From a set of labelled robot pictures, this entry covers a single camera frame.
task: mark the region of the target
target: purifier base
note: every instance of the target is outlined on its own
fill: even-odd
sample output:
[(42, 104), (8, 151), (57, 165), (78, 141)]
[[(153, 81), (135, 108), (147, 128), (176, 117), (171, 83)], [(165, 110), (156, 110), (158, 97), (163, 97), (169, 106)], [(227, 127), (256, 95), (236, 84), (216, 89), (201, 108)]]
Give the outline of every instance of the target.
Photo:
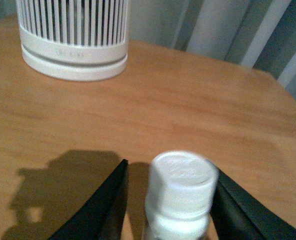
[(107, 64), (69, 64), (51, 61), (30, 53), (21, 45), (25, 62), (33, 69), (45, 75), (70, 81), (98, 81), (109, 79), (120, 74), (126, 67), (128, 55), (121, 60)]

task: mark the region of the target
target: purifier vent slats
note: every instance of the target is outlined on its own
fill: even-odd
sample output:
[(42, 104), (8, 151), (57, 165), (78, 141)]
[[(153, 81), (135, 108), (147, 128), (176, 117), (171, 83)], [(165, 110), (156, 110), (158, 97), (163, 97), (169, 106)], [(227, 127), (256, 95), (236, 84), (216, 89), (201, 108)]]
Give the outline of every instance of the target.
[(45, 0), (40, 0), (41, 8), (41, 22), (42, 22), (42, 37), (44, 39), (48, 38), (47, 35), (47, 20), (46, 20), (46, 4)]
[(29, 2), (29, 14), (30, 14), (30, 21), (31, 21), (31, 30), (32, 30), (32, 33), (36, 35), (35, 6), (33, 1)]
[(98, 0), (98, 15), (97, 15), (97, 46), (102, 45), (102, 28), (103, 28), (103, 0)]
[(29, 0), (25, 0), (25, 11), (26, 11), (26, 17), (27, 17), (27, 28), (28, 31), (32, 31), (32, 24), (30, 20), (30, 10), (29, 10)]
[(97, 6), (97, 1), (92, 0), (91, 1), (91, 24), (90, 24), (90, 45), (95, 46), (97, 45), (96, 43), (96, 31), (97, 31), (97, 26), (96, 26), (96, 6)]
[(59, 0), (54, 0), (54, 29), (56, 42), (60, 42)]
[(52, 42), (111, 47), (125, 40), (129, 0), (16, 0), (19, 24)]
[(112, 44), (117, 43), (119, 0), (115, 0)]
[(84, 45), (89, 44), (89, 0), (84, 0)]
[(125, 40), (125, 28), (126, 28), (126, 6), (127, 2), (125, 0), (122, 1), (122, 20), (121, 20), (121, 41), (123, 42)]
[(121, 31), (122, 31), (122, 9), (123, 9), (123, 2), (124, 0), (119, 0), (119, 9), (118, 9), (118, 32), (117, 32), (117, 44), (119, 44), (120, 37), (121, 37)]
[(61, 1), (61, 32), (62, 42), (67, 44), (67, 5), (65, 0)]
[(36, 15), (36, 26), (37, 26), (37, 35), (39, 37), (42, 36), (42, 29), (41, 29), (41, 19), (40, 19), (40, 8), (39, 8), (39, 0), (34, 0), (34, 11)]

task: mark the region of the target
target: white cap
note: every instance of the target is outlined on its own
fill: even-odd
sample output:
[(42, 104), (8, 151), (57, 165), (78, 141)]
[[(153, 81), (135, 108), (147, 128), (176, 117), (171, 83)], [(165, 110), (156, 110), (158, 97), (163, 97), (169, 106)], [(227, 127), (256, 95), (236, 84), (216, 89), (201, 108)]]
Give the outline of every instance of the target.
[(209, 213), (218, 170), (208, 159), (187, 151), (168, 151), (150, 166), (145, 206), (177, 219), (198, 219)]

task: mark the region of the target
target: wooden table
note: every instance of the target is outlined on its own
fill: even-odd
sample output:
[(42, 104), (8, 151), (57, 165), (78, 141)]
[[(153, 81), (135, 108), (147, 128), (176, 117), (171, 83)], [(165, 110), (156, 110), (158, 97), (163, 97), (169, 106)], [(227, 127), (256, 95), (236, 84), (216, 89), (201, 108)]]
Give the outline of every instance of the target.
[(64, 81), (30, 68), (16, 20), (0, 21), (0, 239), (46, 239), (126, 158), (123, 239), (139, 240), (149, 163), (178, 149), (296, 227), (296, 101), (269, 74), (132, 41), (119, 76)]

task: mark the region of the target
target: white bottle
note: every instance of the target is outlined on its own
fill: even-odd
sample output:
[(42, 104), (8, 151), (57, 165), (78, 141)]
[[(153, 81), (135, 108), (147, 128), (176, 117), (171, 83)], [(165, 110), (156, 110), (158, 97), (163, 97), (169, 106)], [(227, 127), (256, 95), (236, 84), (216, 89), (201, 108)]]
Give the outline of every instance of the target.
[(150, 166), (145, 240), (200, 240), (207, 232), (217, 168), (187, 151), (168, 151)]

